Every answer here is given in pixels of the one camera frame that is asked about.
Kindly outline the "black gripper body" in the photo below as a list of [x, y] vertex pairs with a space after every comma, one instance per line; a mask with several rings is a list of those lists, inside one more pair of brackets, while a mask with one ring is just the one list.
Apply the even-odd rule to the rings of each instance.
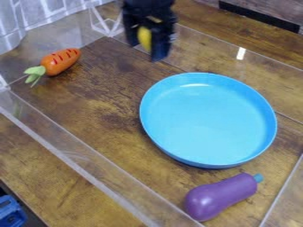
[[141, 18], [141, 25], [145, 20], [160, 20], [176, 23], [176, 16], [172, 12], [175, 0], [123, 0], [121, 12], [127, 12]]

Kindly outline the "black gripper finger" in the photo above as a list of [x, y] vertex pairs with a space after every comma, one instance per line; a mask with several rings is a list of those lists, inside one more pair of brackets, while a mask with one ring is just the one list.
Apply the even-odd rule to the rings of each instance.
[[175, 39], [173, 22], [157, 23], [151, 27], [151, 61], [163, 60], [171, 51]]
[[136, 46], [139, 42], [137, 32], [139, 27], [141, 24], [141, 18], [128, 14], [127, 12], [123, 13], [123, 26], [124, 26], [124, 33], [127, 42], [131, 47]]

